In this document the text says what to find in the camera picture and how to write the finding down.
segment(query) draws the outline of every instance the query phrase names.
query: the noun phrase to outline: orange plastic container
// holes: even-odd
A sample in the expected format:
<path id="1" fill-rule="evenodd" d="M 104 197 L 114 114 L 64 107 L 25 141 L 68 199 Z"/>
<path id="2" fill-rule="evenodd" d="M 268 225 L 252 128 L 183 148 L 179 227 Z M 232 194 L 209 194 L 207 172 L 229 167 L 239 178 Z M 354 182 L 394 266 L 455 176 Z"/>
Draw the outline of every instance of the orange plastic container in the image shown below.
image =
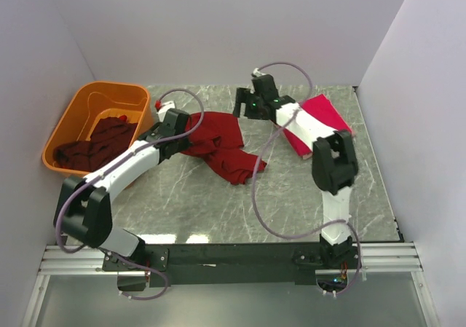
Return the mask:
<path id="1" fill-rule="evenodd" d="M 53 159 L 55 148 L 73 141 L 90 140 L 101 118 L 127 116 L 127 122 L 138 123 L 131 143 L 148 130 L 154 119 L 151 97 L 146 88 L 125 83 L 93 82 L 78 90 L 42 152 L 42 161 L 51 170 L 65 176 L 85 176 L 89 172 L 60 168 Z"/>

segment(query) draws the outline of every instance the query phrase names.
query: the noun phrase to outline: wall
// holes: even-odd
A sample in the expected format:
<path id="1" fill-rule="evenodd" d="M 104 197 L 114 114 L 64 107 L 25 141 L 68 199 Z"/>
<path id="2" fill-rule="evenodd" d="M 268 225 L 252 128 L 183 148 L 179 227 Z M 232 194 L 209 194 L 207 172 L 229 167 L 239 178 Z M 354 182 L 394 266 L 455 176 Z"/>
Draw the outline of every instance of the wall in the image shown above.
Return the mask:
<path id="1" fill-rule="evenodd" d="M 0 0 L 0 321 L 23 318 L 62 178 L 41 151 L 77 88 L 93 77 L 52 0 Z"/>
<path id="2" fill-rule="evenodd" d="M 99 79 L 246 83 L 288 60 L 359 84 L 403 0 L 54 0 Z M 294 71 L 281 82 L 304 83 Z"/>
<path id="3" fill-rule="evenodd" d="M 443 326 L 463 326 L 466 0 L 405 0 L 358 90 L 401 229 Z"/>

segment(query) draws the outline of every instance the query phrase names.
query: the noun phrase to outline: red cloth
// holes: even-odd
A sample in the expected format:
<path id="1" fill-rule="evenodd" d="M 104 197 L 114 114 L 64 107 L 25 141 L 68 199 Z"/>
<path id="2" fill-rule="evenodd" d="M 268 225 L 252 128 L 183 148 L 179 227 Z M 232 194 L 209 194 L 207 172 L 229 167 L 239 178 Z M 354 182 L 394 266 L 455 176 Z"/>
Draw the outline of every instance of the red cloth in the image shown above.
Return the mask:
<path id="1" fill-rule="evenodd" d="M 324 94 L 320 94 L 315 98 L 309 99 L 304 102 L 301 107 L 315 119 L 321 121 L 324 125 L 335 128 L 335 130 L 346 129 L 352 133 L 350 126 L 341 118 L 338 111 L 333 107 L 332 103 L 324 96 Z M 298 156 L 303 157 L 312 153 L 311 149 L 293 133 L 288 130 L 285 130 L 284 133 Z"/>
<path id="2" fill-rule="evenodd" d="M 54 150 L 54 159 L 62 168 L 94 172 L 127 150 L 137 125 L 117 117 L 101 119 L 90 141 L 60 145 Z"/>
<path id="3" fill-rule="evenodd" d="M 192 114 L 186 130 L 199 121 L 200 113 Z M 190 136 L 192 147 L 183 151 L 200 157 L 210 168 L 233 185 L 245 184 L 253 176 L 257 156 L 241 150 L 244 147 L 238 119 L 223 112 L 205 112 L 202 124 Z M 261 161 L 258 171 L 264 170 Z"/>

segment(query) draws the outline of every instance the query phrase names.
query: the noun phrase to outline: gray marble surface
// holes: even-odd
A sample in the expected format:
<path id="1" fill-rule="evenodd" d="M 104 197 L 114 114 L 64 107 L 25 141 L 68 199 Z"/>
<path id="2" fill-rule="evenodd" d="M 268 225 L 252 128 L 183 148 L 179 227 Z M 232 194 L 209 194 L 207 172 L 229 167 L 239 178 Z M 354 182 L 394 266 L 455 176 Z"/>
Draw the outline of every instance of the gray marble surface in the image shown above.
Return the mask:
<path id="1" fill-rule="evenodd" d="M 196 92 L 207 111 L 232 112 L 236 86 L 186 86 Z M 168 86 L 150 87 L 153 102 Z M 305 86 L 281 87 L 281 95 L 299 101 Z M 362 240 L 398 240 L 392 209 L 371 148 L 358 100 L 351 87 L 317 87 L 355 131 L 359 174 L 351 196 L 351 222 Z M 199 111 L 197 102 L 173 93 L 179 109 Z M 274 132 L 271 122 L 240 119 L 244 150 L 257 154 Z M 320 190 L 311 175 L 311 160 L 299 158 L 283 136 L 266 153 L 266 170 L 258 178 L 257 203 L 273 229 L 298 234 L 322 224 Z M 142 175 L 114 201 L 114 223 L 152 243 L 275 242 L 254 215 L 250 183 L 232 186 L 201 159 L 177 154 Z M 317 235 L 303 240 L 316 240 Z"/>

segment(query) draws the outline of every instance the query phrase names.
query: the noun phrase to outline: white metal frame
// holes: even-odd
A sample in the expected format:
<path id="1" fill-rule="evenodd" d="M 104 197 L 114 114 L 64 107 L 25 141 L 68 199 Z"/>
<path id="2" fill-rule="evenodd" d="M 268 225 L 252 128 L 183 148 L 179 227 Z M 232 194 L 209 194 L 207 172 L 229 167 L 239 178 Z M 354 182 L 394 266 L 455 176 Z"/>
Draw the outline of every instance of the white metal frame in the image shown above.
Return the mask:
<path id="1" fill-rule="evenodd" d="M 419 303 L 427 327 L 440 327 L 430 292 L 424 279 L 422 265 L 413 243 L 363 243 L 362 273 L 367 272 L 410 272 L 416 286 Z M 104 272 L 102 262 L 104 253 L 99 250 L 84 248 L 73 255 L 66 254 L 56 245 L 48 245 L 37 273 L 28 309 L 23 320 L 23 327 L 36 325 L 47 285 L 52 275 L 145 275 L 144 271 Z M 316 270 L 317 274 L 338 273 L 339 270 Z"/>

